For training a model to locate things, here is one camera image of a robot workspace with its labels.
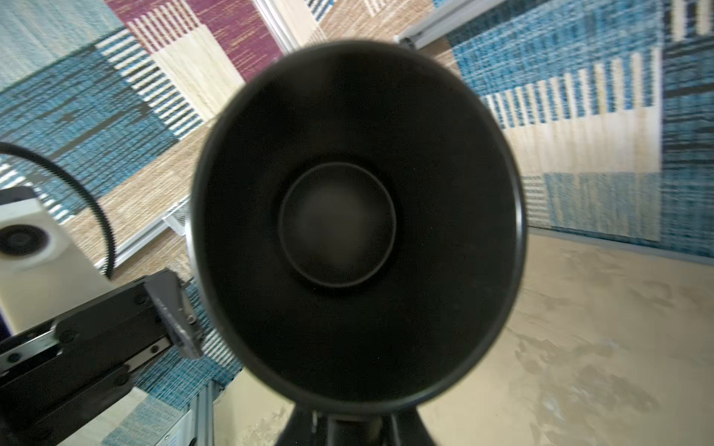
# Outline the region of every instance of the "blue woven fabric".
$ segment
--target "blue woven fabric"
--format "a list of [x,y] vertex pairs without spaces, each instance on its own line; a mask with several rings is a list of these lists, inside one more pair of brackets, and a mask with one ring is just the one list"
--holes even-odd
[[[697,29],[698,21],[713,19],[698,17],[699,3],[686,0],[685,10],[677,11],[683,18],[675,18],[671,0],[507,0],[448,35],[463,80],[507,132],[543,125],[557,135],[552,123],[560,120],[625,116],[624,111],[635,108],[637,88],[640,107],[661,110],[660,123],[646,129],[658,132],[650,135],[658,144],[658,168],[588,171],[586,166],[580,172],[544,168],[541,174],[529,174],[524,182],[531,224],[714,255],[714,36]],[[674,29],[679,24],[684,28]],[[633,77],[635,54],[641,60],[640,85]],[[661,59],[654,59],[655,54]],[[604,103],[597,94],[598,64]],[[622,85],[613,78],[617,70]],[[588,85],[580,83],[583,78]],[[559,104],[568,103],[568,81],[573,106],[564,107],[559,116]],[[536,88],[532,107],[522,102],[528,84]],[[545,95],[538,94],[538,87]],[[524,93],[516,97],[520,88]],[[619,110],[618,88],[623,95]],[[582,122],[572,127],[574,142],[568,150],[574,153],[587,132],[613,132],[616,142],[617,132],[623,131],[601,128],[599,121]],[[588,129],[593,122],[598,127]],[[641,133],[630,140],[642,141]],[[547,143],[536,144],[541,156]]]
[[178,410],[154,397],[140,402],[101,444],[103,446],[151,446],[181,417]]
[[[0,92],[0,141],[53,160],[98,198],[178,138],[91,44]],[[50,192],[69,214],[85,207],[43,169],[5,161],[26,181]],[[0,187],[9,181],[13,178],[0,181]]]

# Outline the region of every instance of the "screw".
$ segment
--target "screw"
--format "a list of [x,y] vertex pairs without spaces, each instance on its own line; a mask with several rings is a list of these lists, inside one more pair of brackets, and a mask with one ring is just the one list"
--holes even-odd
[[128,381],[129,381],[129,375],[124,373],[123,375],[119,375],[118,377],[116,377],[116,379],[114,380],[114,384],[117,387],[121,387],[122,385],[125,385]]
[[77,339],[77,336],[79,333],[77,333],[76,330],[72,330],[71,328],[69,330],[65,330],[59,335],[59,342],[63,344],[69,344],[73,340]]

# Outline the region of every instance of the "black cable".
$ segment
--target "black cable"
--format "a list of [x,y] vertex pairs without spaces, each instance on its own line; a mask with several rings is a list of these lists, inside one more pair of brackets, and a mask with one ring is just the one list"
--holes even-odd
[[101,232],[103,233],[104,241],[106,242],[104,275],[106,278],[111,279],[111,274],[114,272],[114,263],[116,262],[116,243],[114,242],[114,233],[111,232],[109,220],[107,220],[104,211],[101,207],[99,207],[99,203],[96,202],[94,197],[91,196],[91,194],[79,183],[79,181],[75,180],[74,177],[67,173],[63,168],[56,165],[49,159],[38,155],[37,153],[31,152],[26,148],[16,146],[12,143],[3,142],[0,142],[0,153],[17,156],[18,158],[25,159],[42,168],[45,168],[50,173],[64,181],[64,183],[66,183],[69,187],[73,188],[82,197],[101,226]]

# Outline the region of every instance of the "concrete floor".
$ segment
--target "concrete floor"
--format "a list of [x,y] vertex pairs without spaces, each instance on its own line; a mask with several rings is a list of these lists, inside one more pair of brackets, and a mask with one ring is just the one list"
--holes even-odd
[[[216,444],[272,445],[291,407],[242,372]],[[531,235],[506,329],[419,410],[442,446],[714,444],[714,268]]]

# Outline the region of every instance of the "patterned rug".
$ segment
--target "patterned rug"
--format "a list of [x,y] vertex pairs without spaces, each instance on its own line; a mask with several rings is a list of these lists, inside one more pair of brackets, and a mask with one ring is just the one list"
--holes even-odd
[[[308,42],[391,40],[431,10],[306,5]],[[501,125],[530,225],[712,257],[712,14],[710,0],[507,0],[425,52]]]
[[[443,2],[274,1],[301,45],[392,41]],[[507,0],[422,52],[501,125],[529,224],[714,257],[713,14],[710,0]],[[119,243],[188,193],[211,122],[281,56],[249,0],[9,0],[0,39],[0,140],[75,175]],[[19,184],[104,255],[66,186],[1,157],[0,188]],[[190,278],[171,233],[115,282],[166,266]]]

